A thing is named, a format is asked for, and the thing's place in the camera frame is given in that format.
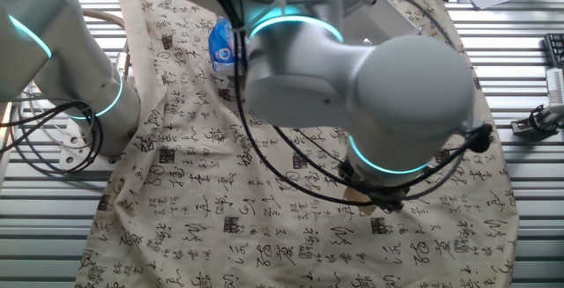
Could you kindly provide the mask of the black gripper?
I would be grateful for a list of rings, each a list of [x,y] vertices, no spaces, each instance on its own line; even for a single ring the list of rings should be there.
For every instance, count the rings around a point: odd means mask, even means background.
[[[343,199],[354,203],[362,213],[374,213],[383,210],[385,213],[399,212],[403,209],[402,197],[406,189],[393,189],[390,177],[374,174],[354,166],[350,162],[338,165],[338,175],[346,185]]]

